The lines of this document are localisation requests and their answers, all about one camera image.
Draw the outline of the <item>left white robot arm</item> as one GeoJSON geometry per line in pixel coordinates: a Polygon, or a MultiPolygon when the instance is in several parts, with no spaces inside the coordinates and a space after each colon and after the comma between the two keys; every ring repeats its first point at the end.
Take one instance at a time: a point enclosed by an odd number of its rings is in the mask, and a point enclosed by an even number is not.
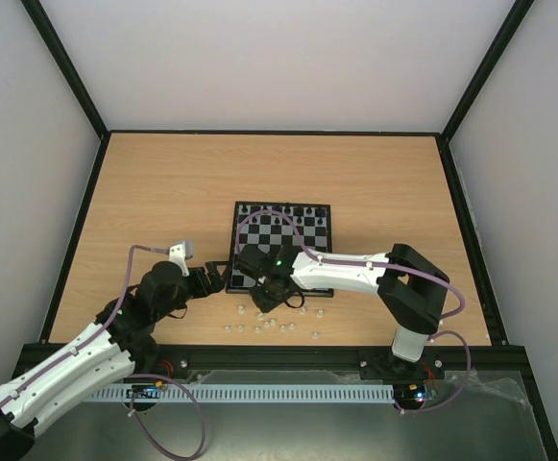
{"type": "Polygon", "coordinates": [[[188,269],[160,261],[138,284],[125,282],[81,333],[35,367],[0,385],[0,460],[19,460],[64,413],[105,386],[130,377],[157,381],[156,323],[191,300],[221,292],[215,261],[188,269]]]}

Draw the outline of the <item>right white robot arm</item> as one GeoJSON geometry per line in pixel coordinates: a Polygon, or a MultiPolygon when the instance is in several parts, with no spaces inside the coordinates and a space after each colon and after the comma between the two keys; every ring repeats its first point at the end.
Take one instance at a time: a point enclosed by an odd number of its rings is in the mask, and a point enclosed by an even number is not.
{"type": "Polygon", "coordinates": [[[296,246],[266,253],[248,244],[234,257],[234,268],[254,281],[249,292],[264,313],[313,290],[379,297],[398,324],[390,364],[401,376],[423,366],[425,343],[437,332],[449,291],[449,277],[404,244],[373,255],[328,254],[296,246]]]}

